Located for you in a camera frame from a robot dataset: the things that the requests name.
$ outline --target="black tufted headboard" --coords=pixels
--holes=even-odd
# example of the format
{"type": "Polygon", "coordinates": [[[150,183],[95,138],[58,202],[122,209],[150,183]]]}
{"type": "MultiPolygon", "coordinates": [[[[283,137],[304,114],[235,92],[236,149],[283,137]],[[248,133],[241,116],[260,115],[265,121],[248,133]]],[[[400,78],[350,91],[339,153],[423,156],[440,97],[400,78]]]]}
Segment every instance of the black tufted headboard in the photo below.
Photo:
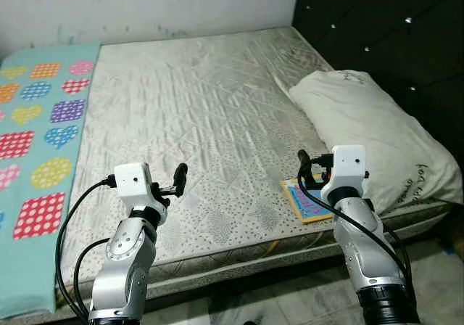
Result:
{"type": "Polygon", "coordinates": [[[336,70],[367,71],[463,169],[463,0],[297,0],[294,27],[336,70]]]}

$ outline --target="tile floor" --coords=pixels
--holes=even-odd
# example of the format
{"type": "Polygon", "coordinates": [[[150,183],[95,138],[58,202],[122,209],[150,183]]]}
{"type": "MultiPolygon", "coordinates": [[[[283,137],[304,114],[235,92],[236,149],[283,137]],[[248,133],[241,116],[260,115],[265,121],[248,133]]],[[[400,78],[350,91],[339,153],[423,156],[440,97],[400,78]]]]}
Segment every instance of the tile floor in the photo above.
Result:
{"type": "MultiPolygon", "coordinates": [[[[433,240],[408,246],[422,324],[464,324],[464,264],[433,240]]],[[[364,324],[343,266],[240,292],[212,287],[208,296],[145,314],[143,325],[364,324]]]]}

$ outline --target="blue heart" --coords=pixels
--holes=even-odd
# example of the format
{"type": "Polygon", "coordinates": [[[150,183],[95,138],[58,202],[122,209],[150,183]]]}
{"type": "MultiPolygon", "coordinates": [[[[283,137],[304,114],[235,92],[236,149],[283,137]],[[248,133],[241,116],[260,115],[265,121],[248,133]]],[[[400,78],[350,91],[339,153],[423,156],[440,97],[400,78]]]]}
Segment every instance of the blue heart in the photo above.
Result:
{"type": "Polygon", "coordinates": [[[47,95],[51,91],[51,84],[47,82],[34,82],[21,91],[24,100],[34,100],[47,95]]]}
{"type": "Polygon", "coordinates": [[[52,144],[57,149],[66,144],[69,140],[78,135],[79,128],[77,126],[69,126],[66,128],[52,128],[45,134],[45,141],[52,144]]]}

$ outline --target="white wall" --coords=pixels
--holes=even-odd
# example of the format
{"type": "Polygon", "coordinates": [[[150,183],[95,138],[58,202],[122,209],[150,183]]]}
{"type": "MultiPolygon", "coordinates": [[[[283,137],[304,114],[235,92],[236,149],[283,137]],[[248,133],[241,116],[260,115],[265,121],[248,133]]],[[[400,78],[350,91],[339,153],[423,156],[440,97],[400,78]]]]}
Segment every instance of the white wall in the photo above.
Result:
{"type": "Polygon", "coordinates": [[[290,25],[295,0],[0,0],[0,53],[290,25]]]}

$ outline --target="pillow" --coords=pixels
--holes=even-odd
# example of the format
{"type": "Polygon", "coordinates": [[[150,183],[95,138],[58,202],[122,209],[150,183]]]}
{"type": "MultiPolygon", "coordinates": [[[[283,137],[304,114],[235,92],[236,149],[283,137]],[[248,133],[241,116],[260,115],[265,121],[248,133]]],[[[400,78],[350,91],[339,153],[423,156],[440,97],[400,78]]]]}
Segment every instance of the pillow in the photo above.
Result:
{"type": "Polygon", "coordinates": [[[366,150],[364,197],[377,213],[421,199],[462,203],[460,169],[453,156],[404,112],[367,73],[316,71],[289,91],[320,138],[366,150]]]}

